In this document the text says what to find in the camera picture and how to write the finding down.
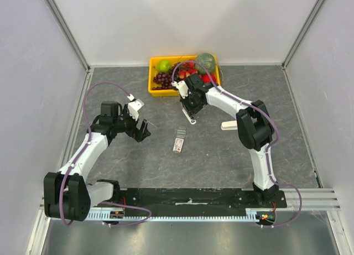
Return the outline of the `red white staple box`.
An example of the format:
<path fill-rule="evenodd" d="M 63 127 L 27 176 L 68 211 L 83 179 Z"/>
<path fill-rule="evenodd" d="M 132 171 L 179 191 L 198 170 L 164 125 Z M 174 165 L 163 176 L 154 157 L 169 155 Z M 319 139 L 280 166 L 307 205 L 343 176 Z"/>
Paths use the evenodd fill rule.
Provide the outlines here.
<path fill-rule="evenodd" d="M 181 153 L 184 144 L 184 139 L 186 137 L 186 127 L 180 126 L 176 131 L 176 138 L 173 145 L 174 153 Z"/>

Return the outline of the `white rectangular case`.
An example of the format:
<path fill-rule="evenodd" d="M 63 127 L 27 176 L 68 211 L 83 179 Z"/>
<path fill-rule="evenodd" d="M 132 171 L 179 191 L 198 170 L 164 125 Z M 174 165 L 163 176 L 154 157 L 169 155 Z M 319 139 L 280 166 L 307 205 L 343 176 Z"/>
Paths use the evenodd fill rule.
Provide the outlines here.
<path fill-rule="evenodd" d="M 238 130 L 237 121 L 226 121 L 221 123 L 222 131 L 234 131 Z"/>

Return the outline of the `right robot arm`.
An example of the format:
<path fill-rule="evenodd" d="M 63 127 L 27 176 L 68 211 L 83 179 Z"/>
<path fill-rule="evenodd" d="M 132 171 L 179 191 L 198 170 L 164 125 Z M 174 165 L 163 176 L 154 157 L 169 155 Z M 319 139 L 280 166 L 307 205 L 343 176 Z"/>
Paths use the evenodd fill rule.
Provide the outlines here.
<path fill-rule="evenodd" d="M 270 148 L 273 134 L 278 135 L 262 101 L 251 102 L 241 99 L 214 82 L 205 83 L 193 74 L 177 82 L 182 111 L 191 124 L 196 123 L 194 115 L 206 105 L 221 109 L 236 120 L 240 142 L 250 153 L 254 171 L 253 190 L 247 205 L 259 207 L 280 206 L 283 195 L 273 172 Z"/>

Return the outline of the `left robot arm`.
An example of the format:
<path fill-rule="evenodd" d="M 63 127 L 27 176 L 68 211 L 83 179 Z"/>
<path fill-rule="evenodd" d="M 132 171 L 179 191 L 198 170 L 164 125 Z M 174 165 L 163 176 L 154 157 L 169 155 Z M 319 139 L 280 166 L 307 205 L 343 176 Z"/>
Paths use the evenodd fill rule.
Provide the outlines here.
<path fill-rule="evenodd" d="M 100 155 L 120 133 L 136 142 L 150 136 L 147 121 L 139 121 L 144 103 L 133 100 L 121 105 L 115 101 L 101 103 L 100 114 L 88 127 L 82 144 L 58 172 L 44 177 L 44 212 L 47 217 L 66 223 L 84 221 L 90 208 L 104 202 L 109 207 L 122 203 L 119 183 L 100 179 L 88 185 L 86 179 Z"/>

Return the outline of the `green white stapler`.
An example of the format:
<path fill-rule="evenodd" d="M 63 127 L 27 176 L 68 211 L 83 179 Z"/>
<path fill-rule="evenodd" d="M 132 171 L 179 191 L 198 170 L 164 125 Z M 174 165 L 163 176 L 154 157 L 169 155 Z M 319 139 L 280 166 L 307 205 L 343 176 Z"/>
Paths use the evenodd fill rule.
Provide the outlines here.
<path fill-rule="evenodd" d="M 196 119 L 194 118 L 194 115 L 189 111 L 184 105 L 182 105 L 182 112 L 190 122 L 190 124 L 195 125 L 196 124 Z"/>

